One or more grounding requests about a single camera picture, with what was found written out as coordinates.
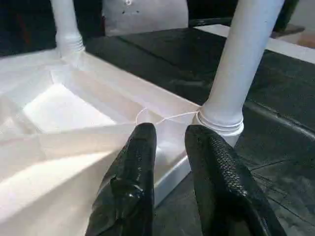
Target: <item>white surface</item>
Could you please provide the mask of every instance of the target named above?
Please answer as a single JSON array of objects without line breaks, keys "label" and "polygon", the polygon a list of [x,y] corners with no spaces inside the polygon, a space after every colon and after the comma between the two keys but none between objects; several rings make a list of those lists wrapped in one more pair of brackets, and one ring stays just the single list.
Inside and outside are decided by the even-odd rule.
[{"label": "white surface", "polygon": [[43,132],[58,132],[116,123],[61,84],[52,85],[27,104],[23,111],[26,117]]},{"label": "white surface", "polygon": [[84,52],[28,57],[0,68],[0,235],[83,236],[102,177],[141,122],[157,129],[156,205],[189,173],[197,105]]},{"label": "white surface", "polygon": [[[196,29],[227,37],[230,27],[223,25],[201,26]],[[282,40],[269,38],[266,49],[292,58],[315,64],[315,50]]]},{"label": "white surface", "polygon": [[73,0],[50,0],[56,24],[56,43],[61,56],[84,50],[77,27]]},{"label": "white surface", "polygon": [[234,146],[244,129],[242,107],[284,0],[239,0],[209,99],[195,122]]}]

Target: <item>black textured finger pad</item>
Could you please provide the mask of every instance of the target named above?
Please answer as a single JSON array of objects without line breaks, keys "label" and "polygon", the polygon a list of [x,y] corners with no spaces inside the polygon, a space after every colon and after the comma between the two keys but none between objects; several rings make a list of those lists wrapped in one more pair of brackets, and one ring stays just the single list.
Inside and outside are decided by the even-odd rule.
[{"label": "black textured finger pad", "polygon": [[151,123],[138,125],[103,178],[86,236],[150,236],[157,149]]},{"label": "black textured finger pad", "polygon": [[204,236],[231,234],[242,221],[250,235],[286,235],[250,171],[220,135],[190,125],[185,145]]}]

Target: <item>white pipe fitting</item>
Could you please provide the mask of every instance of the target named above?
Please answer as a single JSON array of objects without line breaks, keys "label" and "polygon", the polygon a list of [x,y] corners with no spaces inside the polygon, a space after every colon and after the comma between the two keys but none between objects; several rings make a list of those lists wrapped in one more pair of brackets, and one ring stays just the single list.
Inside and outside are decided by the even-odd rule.
[{"label": "white pipe fitting", "polygon": [[194,123],[234,146],[244,129],[242,107],[284,0],[239,0],[209,99]]},{"label": "white pipe fitting", "polygon": [[72,0],[51,0],[56,24],[56,43],[62,57],[84,50]]}]

